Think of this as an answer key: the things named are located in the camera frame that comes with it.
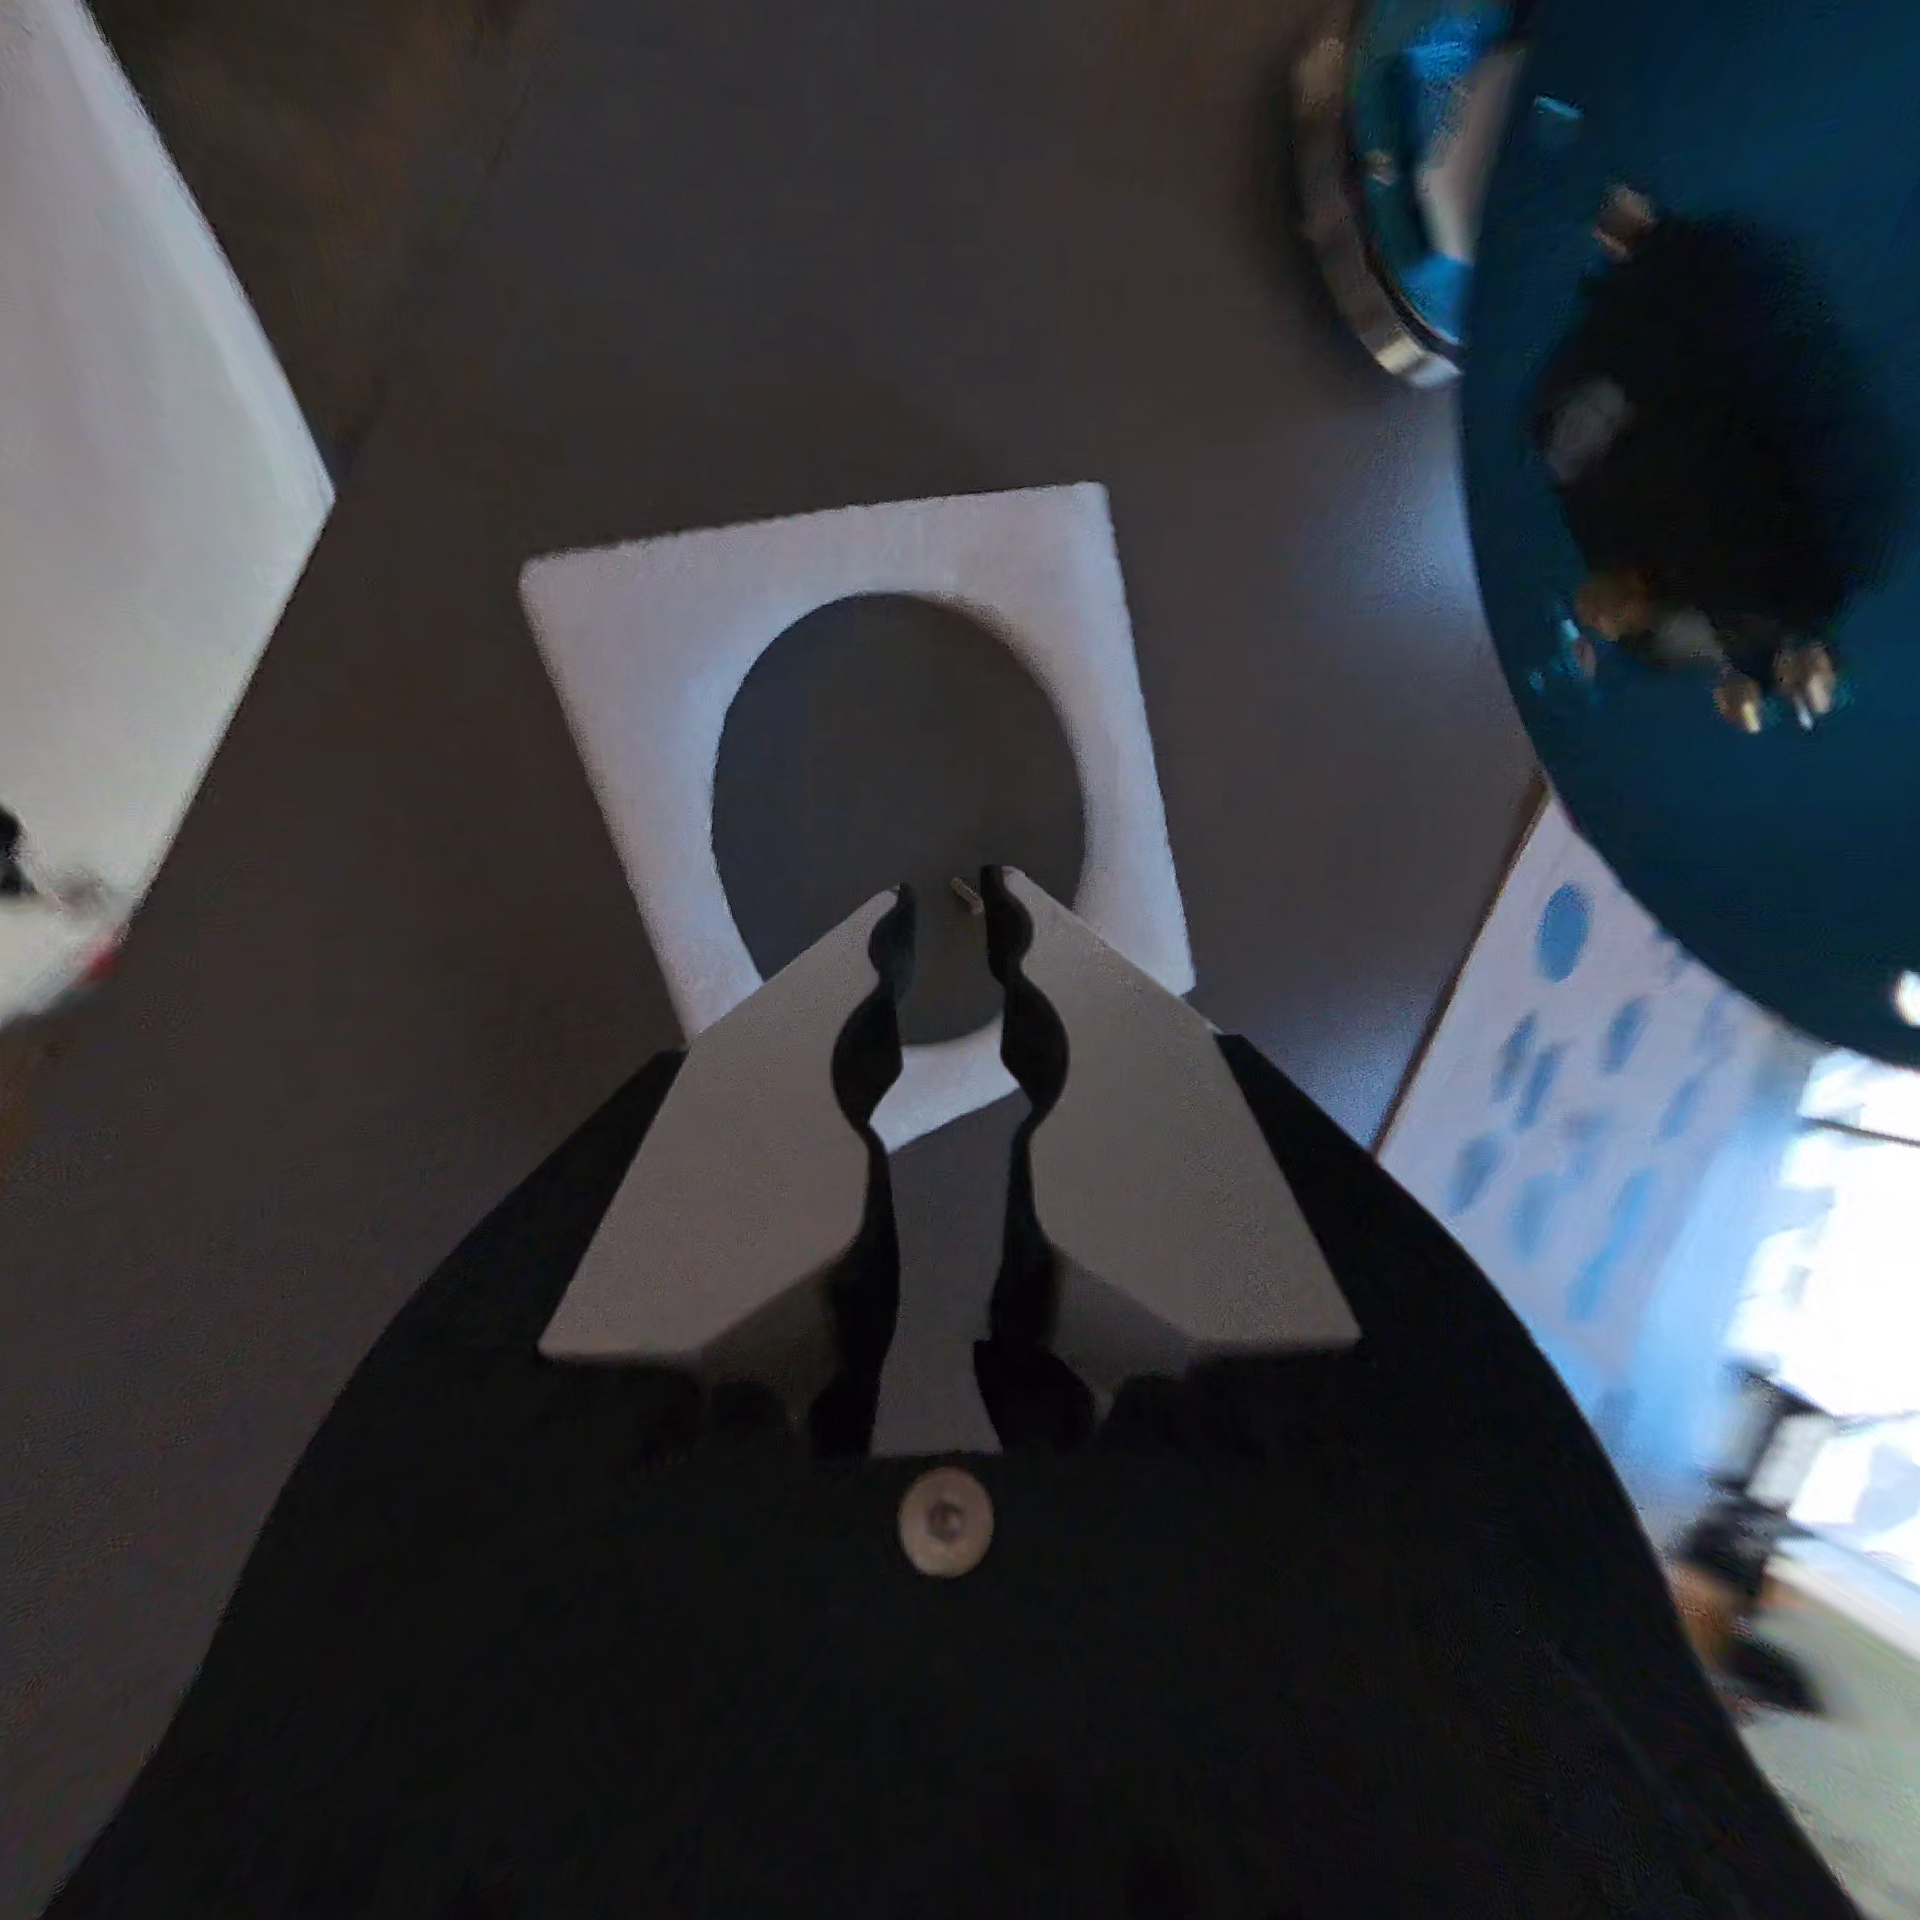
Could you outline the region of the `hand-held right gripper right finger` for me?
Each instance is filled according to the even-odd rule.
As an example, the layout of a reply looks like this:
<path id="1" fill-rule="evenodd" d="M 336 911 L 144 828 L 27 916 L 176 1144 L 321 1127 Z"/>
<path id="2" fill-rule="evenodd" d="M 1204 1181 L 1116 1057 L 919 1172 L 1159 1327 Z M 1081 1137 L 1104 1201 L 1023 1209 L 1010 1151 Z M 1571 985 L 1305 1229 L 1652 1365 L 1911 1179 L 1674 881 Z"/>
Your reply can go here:
<path id="1" fill-rule="evenodd" d="M 1360 1323 L 1200 1016 L 1178 896 L 979 877 L 1024 1098 L 973 1383 L 1000 1448 L 1087 1448 L 1135 1381 L 1349 1353 Z"/>

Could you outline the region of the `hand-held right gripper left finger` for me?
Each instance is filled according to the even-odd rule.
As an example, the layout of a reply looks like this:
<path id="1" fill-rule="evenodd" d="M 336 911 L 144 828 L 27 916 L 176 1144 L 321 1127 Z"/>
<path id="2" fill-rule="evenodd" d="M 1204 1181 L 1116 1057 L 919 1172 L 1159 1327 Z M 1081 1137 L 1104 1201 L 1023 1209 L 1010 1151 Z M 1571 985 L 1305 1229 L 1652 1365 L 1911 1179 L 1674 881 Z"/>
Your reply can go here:
<path id="1" fill-rule="evenodd" d="M 815 1452 L 872 1452 L 900 1298 L 876 1116 L 914 948 L 913 889 L 884 889 L 689 1044 L 546 1360 L 753 1385 Z"/>

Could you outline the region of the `white foam square with hole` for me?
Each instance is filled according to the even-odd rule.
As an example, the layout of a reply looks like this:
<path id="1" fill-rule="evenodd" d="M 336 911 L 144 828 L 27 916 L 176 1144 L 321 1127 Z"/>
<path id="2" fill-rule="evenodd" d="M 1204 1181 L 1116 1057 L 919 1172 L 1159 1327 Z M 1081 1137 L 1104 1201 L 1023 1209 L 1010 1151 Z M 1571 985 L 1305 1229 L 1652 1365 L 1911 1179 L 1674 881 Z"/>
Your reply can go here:
<path id="1" fill-rule="evenodd" d="M 907 1146 L 1013 1091 L 954 882 L 1015 866 L 1196 983 L 1099 482 L 754 519 L 529 561 L 520 599 L 689 1044 L 907 884 Z"/>

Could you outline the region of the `blue round metal plate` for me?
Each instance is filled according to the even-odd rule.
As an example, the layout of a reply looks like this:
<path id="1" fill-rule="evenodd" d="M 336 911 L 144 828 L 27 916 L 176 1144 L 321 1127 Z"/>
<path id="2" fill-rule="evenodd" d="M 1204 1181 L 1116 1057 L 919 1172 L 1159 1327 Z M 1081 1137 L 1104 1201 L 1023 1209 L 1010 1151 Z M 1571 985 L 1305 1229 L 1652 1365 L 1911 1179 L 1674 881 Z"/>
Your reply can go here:
<path id="1" fill-rule="evenodd" d="M 1916 1065 L 1916 5 L 1535 5 L 1480 221 L 1480 599 L 1682 947 Z"/>

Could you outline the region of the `dark grey desk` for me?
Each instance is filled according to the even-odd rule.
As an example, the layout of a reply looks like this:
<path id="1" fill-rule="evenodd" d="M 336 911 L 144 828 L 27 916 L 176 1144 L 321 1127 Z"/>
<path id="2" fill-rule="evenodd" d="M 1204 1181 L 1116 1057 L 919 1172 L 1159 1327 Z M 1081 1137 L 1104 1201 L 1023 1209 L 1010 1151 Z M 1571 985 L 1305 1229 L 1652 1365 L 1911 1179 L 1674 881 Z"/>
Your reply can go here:
<path id="1" fill-rule="evenodd" d="M 1280 204 L 1308 5 L 564 5 L 4 1185 L 4 1915 L 447 1251 L 676 1037 L 553 548 L 1111 497 L 1202 1011 L 1379 1138 L 1529 753 L 1455 405 Z"/>

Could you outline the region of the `printed instruction sheet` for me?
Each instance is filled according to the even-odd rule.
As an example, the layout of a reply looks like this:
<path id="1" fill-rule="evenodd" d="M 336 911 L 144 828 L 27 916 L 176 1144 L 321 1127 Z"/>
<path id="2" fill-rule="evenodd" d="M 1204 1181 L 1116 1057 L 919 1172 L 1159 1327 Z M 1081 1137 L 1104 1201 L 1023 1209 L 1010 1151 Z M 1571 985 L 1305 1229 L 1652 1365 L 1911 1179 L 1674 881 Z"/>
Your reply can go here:
<path id="1" fill-rule="evenodd" d="M 1379 1146 L 1584 1402 L 1787 1032 L 1537 811 Z"/>

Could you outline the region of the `white box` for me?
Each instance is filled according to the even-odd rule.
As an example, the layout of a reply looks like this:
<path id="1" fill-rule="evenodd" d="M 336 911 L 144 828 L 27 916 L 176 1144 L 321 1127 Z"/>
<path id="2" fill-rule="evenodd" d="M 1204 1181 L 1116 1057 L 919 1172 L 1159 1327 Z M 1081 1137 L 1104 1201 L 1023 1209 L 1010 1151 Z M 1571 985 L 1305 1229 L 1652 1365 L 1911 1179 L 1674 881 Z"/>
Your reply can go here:
<path id="1" fill-rule="evenodd" d="M 331 508 L 257 312 L 85 5 L 3 5 L 4 1025 L 154 887 Z"/>

